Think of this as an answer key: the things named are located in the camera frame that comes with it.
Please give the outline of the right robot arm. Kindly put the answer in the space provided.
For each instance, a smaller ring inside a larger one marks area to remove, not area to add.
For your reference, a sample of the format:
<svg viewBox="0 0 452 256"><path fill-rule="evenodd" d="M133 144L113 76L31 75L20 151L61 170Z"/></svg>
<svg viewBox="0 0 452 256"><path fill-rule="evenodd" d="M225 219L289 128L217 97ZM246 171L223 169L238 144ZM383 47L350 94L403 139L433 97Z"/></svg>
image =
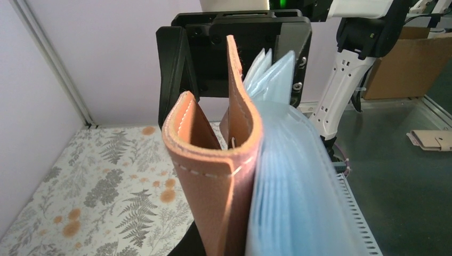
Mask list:
<svg viewBox="0 0 452 256"><path fill-rule="evenodd" d="M180 94L231 97L226 37L244 49L244 87L255 101L300 104L312 23L339 17L335 64L314 111L320 137L331 141L352 91L377 58L395 46L402 27L424 14L413 1L201 1L156 32L160 63L158 123Z"/></svg>

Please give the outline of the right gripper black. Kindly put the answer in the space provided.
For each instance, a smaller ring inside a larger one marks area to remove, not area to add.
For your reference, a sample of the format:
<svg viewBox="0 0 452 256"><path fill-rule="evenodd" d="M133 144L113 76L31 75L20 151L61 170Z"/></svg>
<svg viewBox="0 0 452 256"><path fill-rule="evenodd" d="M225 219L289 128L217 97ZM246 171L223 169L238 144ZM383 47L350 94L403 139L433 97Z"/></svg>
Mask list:
<svg viewBox="0 0 452 256"><path fill-rule="evenodd" d="M156 31L160 66L158 125L179 95L226 98L228 75L226 37L236 41L243 74L261 50L272 51L275 63L289 50L295 53L290 105L297 108L305 84L312 26L297 10L180 13L171 27Z"/></svg>

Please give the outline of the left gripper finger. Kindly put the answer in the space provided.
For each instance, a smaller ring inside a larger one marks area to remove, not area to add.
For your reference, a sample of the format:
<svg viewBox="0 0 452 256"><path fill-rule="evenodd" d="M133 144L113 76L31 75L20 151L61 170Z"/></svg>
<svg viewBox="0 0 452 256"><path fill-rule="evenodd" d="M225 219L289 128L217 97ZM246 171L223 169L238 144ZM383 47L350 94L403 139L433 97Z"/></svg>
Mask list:
<svg viewBox="0 0 452 256"><path fill-rule="evenodd" d="M168 256L207 256L195 222Z"/></svg>

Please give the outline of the tan leather card holder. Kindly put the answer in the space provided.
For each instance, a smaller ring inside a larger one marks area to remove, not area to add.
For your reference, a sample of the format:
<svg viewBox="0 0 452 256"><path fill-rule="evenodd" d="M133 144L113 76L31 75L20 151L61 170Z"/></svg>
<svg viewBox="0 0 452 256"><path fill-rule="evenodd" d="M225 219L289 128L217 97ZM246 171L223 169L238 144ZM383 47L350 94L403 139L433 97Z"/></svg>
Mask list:
<svg viewBox="0 0 452 256"><path fill-rule="evenodd" d="M255 101L226 37L229 109L221 145L191 92L162 136L207 255L367 255L316 129L287 102Z"/></svg>

